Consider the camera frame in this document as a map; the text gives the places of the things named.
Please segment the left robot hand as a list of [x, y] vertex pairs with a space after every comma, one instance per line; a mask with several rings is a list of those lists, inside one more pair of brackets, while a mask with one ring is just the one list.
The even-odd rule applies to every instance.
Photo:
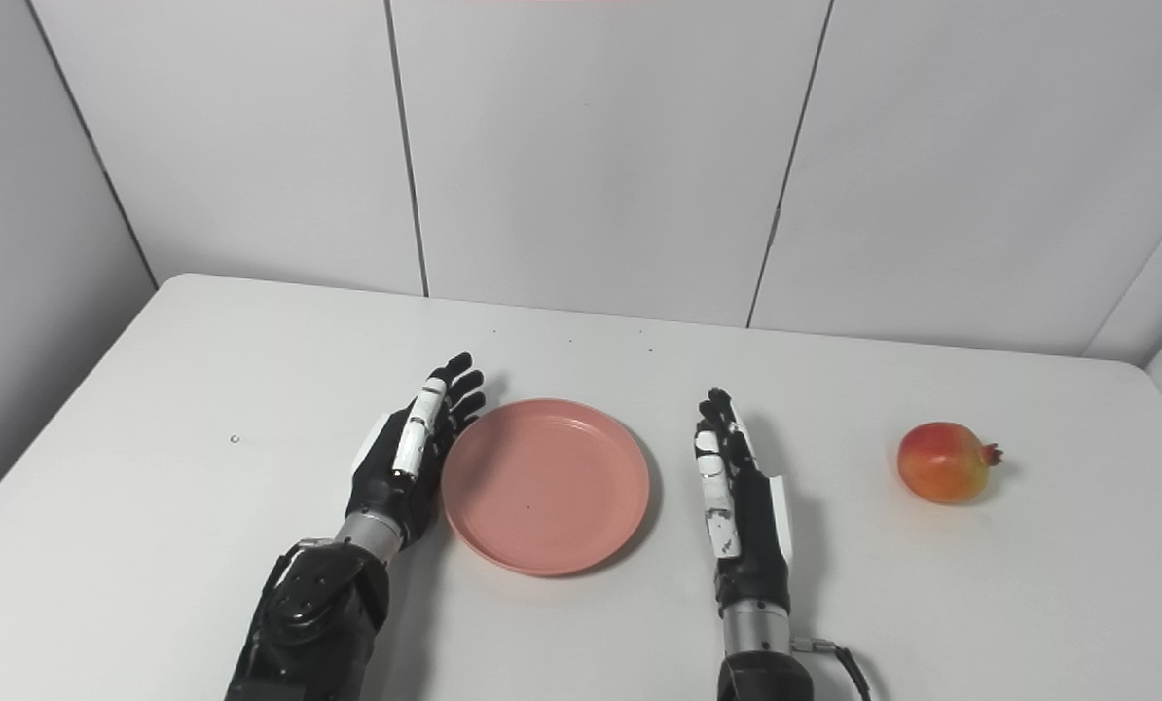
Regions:
[[473, 356], [453, 356], [411, 403], [376, 421], [357, 457], [338, 541], [389, 563], [422, 538], [437, 513], [444, 462], [485, 407], [483, 384]]

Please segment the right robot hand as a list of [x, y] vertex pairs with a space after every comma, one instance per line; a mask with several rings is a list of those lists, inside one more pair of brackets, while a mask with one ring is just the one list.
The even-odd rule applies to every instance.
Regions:
[[715, 565], [718, 607], [763, 602], [791, 610], [792, 560], [786, 488], [760, 470], [748, 425], [727, 389], [712, 387], [700, 403], [694, 462], [703, 489], [703, 518]]

